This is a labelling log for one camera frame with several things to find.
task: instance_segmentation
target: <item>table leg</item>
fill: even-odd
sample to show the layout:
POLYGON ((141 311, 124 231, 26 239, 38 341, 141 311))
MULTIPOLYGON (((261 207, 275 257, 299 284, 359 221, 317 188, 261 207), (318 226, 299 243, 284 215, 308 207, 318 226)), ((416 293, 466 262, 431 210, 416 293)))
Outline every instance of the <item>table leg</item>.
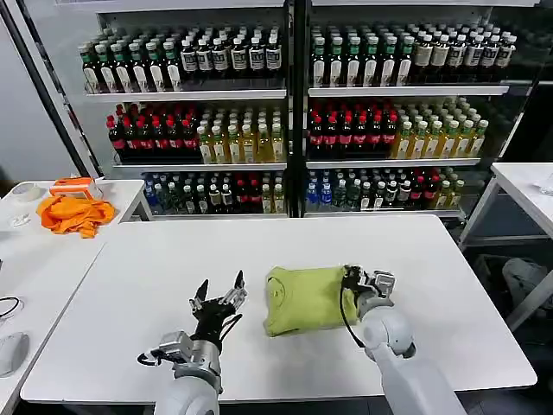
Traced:
POLYGON ((480 200, 476 204, 476 207, 471 213, 470 218, 468 219, 468 222, 459 237, 459 249, 462 251, 465 250, 465 242, 467 241, 470 232, 482 221, 482 219, 484 219, 486 212, 492 206, 493 201, 495 200, 495 197, 500 189, 501 187, 498 184, 498 179, 495 176, 492 177, 492 180, 490 180, 487 184, 486 190, 484 190, 482 197, 480 197, 480 200))
POLYGON ((534 290, 520 303, 515 310, 506 318, 507 326, 515 331, 528 317, 553 295, 553 271, 545 276, 534 290))

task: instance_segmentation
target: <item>bottle label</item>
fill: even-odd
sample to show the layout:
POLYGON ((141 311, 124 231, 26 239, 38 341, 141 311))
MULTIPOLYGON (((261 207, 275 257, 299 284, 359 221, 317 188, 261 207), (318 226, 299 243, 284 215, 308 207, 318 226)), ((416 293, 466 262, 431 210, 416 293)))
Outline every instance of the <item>bottle label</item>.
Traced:
POLYGON ((409 59, 403 59, 399 64, 397 70, 397 82, 396 86, 404 86, 407 84, 407 77, 409 76, 409 70, 411 68, 411 61, 409 59))
POLYGON ((317 61, 313 64, 313 87, 320 88, 322 86, 322 78, 325 74, 325 62, 317 61))
POLYGON ((133 67, 133 72, 137 77, 138 87, 140 88, 141 93, 146 93, 148 91, 148 81, 146 80, 146 73, 144 72, 143 67, 133 67))
POLYGON ((409 147, 409 140, 401 140, 399 146, 397 147, 397 158, 405 159, 407 156, 407 147, 409 147))
POLYGON ((181 90, 181 74, 179 68, 176 65, 168 65, 167 71, 169 72, 169 78, 171 79, 171 85, 174 91, 181 90))
POLYGON ((396 136, 393 134, 383 134, 382 135, 382 142, 384 144, 392 144, 396 140, 396 136))
POLYGON ((354 135, 353 136, 353 142, 356 143, 356 144, 362 144, 364 143, 366 140, 366 135, 365 134, 361 134, 361 135, 354 135))
POLYGON ((378 144, 380 143, 381 136, 380 134, 367 134, 366 141, 369 144, 378 144))
POLYGON ((495 58, 498 55, 499 48, 485 47, 482 53, 482 60, 480 65, 483 67, 490 67, 495 62, 495 58))
POLYGON ((198 60, 194 51, 181 52, 181 59, 186 72, 196 72, 198 70, 198 60))
POLYGON ((204 164, 211 163, 211 150, 209 149, 209 146, 205 144, 201 145, 200 152, 202 158, 204 159, 204 164))
POLYGON ((154 65, 152 67, 149 67, 149 70, 152 72, 152 78, 154 79, 154 85, 156 86, 156 91, 158 91, 159 93, 162 93, 163 90, 165 89, 163 87, 162 69, 157 65, 154 65))
POLYGON ((209 72, 213 69, 213 62, 210 50, 199 50, 196 52, 198 55, 198 67, 203 72, 209 72))
POLYGON ((228 69, 228 56, 224 49, 212 51, 212 56, 213 65, 215 66, 216 71, 222 72, 228 69))
POLYGON ((130 88, 130 78, 129 78, 129 73, 127 72, 127 68, 117 67, 115 70, 119 75, 119 80, 121 80, 121 85, 123 86, 123 90, 126 93, 132 93, 132 89, 130 88))
POLYGON ((267 49, 265 51, 267 57, 267 68, 271 71, 280 69, 283 64, 280 46, 277 49, 267 49))
POLYGON ((90 93, 99 93, 100 90, 98 86, 98 78, 96 77, 94 71, 91 68, 86 67, 85 69, 83 69, 83 73, 85 74, 86 82, 88 85, 87 90, 90 91, 90 93))
POLYGON ((446 59, 448 58, 448 51, 449 46, 445 48, 442 46, 434 46, 434 53, 432 54, 430 64, 433 67, 443 67, 446 63, 446 59))
POLYGON ((388 86, 390 85, 391 80, 391 73, 394 70, 394 62, 393 59, 388 59, 384 62, 384 65, 382 66, 382 78, 380 78, 380 86, 388 86))
POLYGON ((352 142, 352 136, 340 136, 340 144, 350 144, 352 142))
POLYGON ((459 145, 457 145, 457 150, 455 151, 455 157, 465 156, 465 150, 467 149, 468 138, 463 138, 459 145))
POLYGON ((108 67, 102 68, 102 75, 104 75, 105 84, 107 85, 107 89, 109 89, 110 93, 116 93, 118 91, 117 85, 115 83, 115 77, 113 76, 113 72, 108 67))
POLYGON ((251 144, 244 144, 244 158, 248 164, 255 162, 253 159, 253 146, 251 144))
POLYGON ((325 136, 324 142, 326 145, 335 145, 336 144, 336 136, 325 136))
POLYGON ((367 61, 365 64, 365 73, 363 74, 363 86, 371 86, 374 79, 374 73, 377 70, 376 61, 367 61))
POLYGON ((254 71, 265 69, 265 51, 263 48, 250 48, 250 66, 254 71))
POLYGON ((330 63, 330 84, 331 87, 337 87, 340 82, 340 73, 342 70, 341 61, 333 61, 330 63))
POLYGON ((495 60, 495 65, 497 67, 507 67, 509 66, 509 62, 511 61, 512 56, 512 48, 502 46, 498 51, 498 57, 495 60))
POLYGON ((427 67, 430 63, 430 56, 432 55, 431 46, 419 46, 416 48, 415 65, 418 67, 427 67))
POLYGON ((247 69, 248 60, 245 54, 245 49, 232 51, 232 68, 237 71, 247 69))
POLYGON ((347 86, 354 86, 359 71, 359 61, 350 61, 347 64, 347 86))
POLYGON ((207 202, 206 201, 199 201, 198 204, 200 205, 200 211, 202 214, 207 213, 207 202))
POLYGON ((453 138, 446 140, 446 143, 443 145, 442 158, 449 157, 449 154, 451 153, 451 149, 453 149, 454 142, 455 140, 453 138))
POLYGON ((432 158, 434 156, 435 148, 438 145, 438 140, 432 139, 429 141, 429 145, 426 146, 424 151, 424 158, 432 158))
POLYGON ((215 150, 215 158, 217 159, 217 163, 221 164, 225 162, 225 150, 223 149, 223 144, 215 144, 213 146, 213 149, 215 150))
POLYGON ((192 201, 187 201, 186 205, 188 214, 194 214, 196 212, 196 206, 194 206, 194 203, 192 201))

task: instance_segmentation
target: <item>shelf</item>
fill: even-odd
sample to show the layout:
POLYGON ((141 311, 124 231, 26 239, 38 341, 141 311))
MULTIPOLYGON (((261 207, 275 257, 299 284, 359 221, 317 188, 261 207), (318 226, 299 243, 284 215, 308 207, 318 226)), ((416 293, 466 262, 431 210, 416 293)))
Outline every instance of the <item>shelf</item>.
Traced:
POLYGON ((444 219, 465 220, 465 214, 461 210, 401 210, 401 209, 380 209, 369 212, 306 212, 304 218, 321 218, 332 216, 375 216, 394 214, 433 214, 444 219))
POLYGON ((119 173, 140 175, 148 172, 172 171, 282 171, 286 163, 253 164, 126 164, 113 166, 119 173))
POLYGON ((57 0, 56 5, 71 11, 119 13, 153 10, 197 10, 283 7, 279 0, 57 0))
POLYGON ((370 86, 309 88, 310 97, 439 97, 448 95, 503 95, 509 85, 370 86))
POLYGON ((338 162, 306 162, 308 169, 367 169, 377 167, 450 167, 474 166, 479 158, 422 158, 416 160, 345 160, 338 162))
POLYGON ((287 214, 158 214, 154 220, 283 219, 287 214))

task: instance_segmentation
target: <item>small white table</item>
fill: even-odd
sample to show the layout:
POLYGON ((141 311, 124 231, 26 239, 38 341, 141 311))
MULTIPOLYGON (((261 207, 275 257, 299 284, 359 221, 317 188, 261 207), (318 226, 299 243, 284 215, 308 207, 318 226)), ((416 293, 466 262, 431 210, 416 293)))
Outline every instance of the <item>small white table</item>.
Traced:
MULTIPOLYGON (((486 216, 495 197, 503 189, 542 230, 553 238, 553 197, 539 191, 539 183, 553 174, 553 163, 494 163, 494 177, 460 236, 459 246, 464 249, 470 240, 471 232, 486 216)), ((507 317, 507 325, 515 330, 537 308, 553 295, 553 271, 517 306, 507 317)))
POLYGON ((512 333, 433 215, 125 223, 111 234, 22 388, 27 401, 152 404, 171 366, 137 356, 194 320, 188 299, 204 278, 224 295, 239 270, 244 317, 223 344, 222 402, 381 395, 376 365, 345 329, 269 338, 265 279, 289 269, 361 264, 390 270, 392 299, 418 353, 457 391, 537 381, 512 333))

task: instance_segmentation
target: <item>black cable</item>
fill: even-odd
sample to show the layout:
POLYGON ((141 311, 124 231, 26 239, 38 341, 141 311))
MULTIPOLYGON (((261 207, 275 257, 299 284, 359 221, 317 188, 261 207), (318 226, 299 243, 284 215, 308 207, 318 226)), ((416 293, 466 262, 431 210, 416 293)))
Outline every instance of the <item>black cable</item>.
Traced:
POLYGON ((347 331, 349 331, 349 334, 352 335, 352 337, 355 340, 355 342, 357 343, 357 345, 360 348, 365 348, 365 344, 355 335, 355 333, 353 333, 353 330, 352 330, 351 326, 349 325, 349 322, 346 319, 346 313, 344 312, 344 301, 342 299, 343 297, 344 297, 344 285, 342 284, 340 286, 340 313, 342 314, 342 320, 344 321, 344 324, 346 325, 347 331))
POLYGON ((15 301, 16 303, 11 307, 11 309, 6 311, 5 313, 0 313, 0 318, 6 317, 9 313, 11 313, 13 310, 15 310, 17 308, 17 306, 19 305, 19 303, 21 302, 21 300, 17 297, 2 297, 2 298, 0 298, 0 301, 6 301, 6 300, 15 301))

